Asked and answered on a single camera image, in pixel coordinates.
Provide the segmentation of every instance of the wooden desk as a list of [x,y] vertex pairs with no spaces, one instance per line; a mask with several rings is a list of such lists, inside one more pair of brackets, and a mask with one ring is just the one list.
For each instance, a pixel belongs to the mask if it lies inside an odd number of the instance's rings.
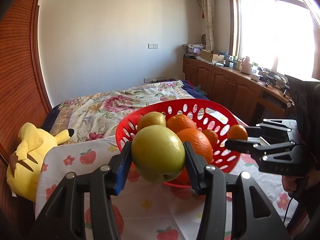
[[281,90],[264,86],[264,82],[250,79],[250,75],[236,69],[221,68],[202,61],[183,58],[185,79],[208,93],[208,98],[228,108],[248,124],[260,119],[265,108],[277,118],[284,118],[293,108],[288,108],[291,99]]

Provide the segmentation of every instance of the green apple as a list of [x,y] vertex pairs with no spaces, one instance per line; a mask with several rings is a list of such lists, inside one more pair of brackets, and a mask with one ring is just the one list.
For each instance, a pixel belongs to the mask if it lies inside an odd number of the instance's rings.
[[150,125],[162,125],[167,126],[167,122],[165,120],[165,117],[162,113],[159,112],[150,112],[145,114],[138,122],[137,131],[140,131],[141,129],[150,126]]
[[149,182],[177,178],[185,165],[185,150],[179,137],[162,125],[151,125],[137,132],[131,155],[140,175]]

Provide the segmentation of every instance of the cardboard box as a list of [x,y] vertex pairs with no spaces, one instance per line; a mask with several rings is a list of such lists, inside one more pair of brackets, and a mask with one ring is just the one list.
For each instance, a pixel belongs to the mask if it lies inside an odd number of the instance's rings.
[[219,62],[222,63],[224,59],[224,55],[219,54],[218,52],[214,50],[201,50],[201,55],[202,58],[209,60],[210,62]]

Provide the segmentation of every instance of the person's hand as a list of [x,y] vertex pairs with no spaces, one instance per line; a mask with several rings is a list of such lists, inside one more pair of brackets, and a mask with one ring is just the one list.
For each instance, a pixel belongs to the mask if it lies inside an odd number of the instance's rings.
[[[320,171],[316,171],[312,169],[309,174],[308,184],[305,190],[312,188],[313,186],[317,185],[320,182]],[[289,177],[289,176],[282,176],[282,186],[283,189],[288,193],[293,193],[297,190],[297,183],[296,179],[301,179],[302,177]]]

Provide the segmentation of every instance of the wooden wardrobe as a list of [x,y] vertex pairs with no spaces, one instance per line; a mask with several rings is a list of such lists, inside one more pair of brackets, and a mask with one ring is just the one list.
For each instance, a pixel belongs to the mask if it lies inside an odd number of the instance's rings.
[[12,197],[7,162],[21,126],[41,127],[51,110],[39,62],[38,13],[38,0],[15,0],[0,21],[0,208],[21,235],[34,221],[33,205]]

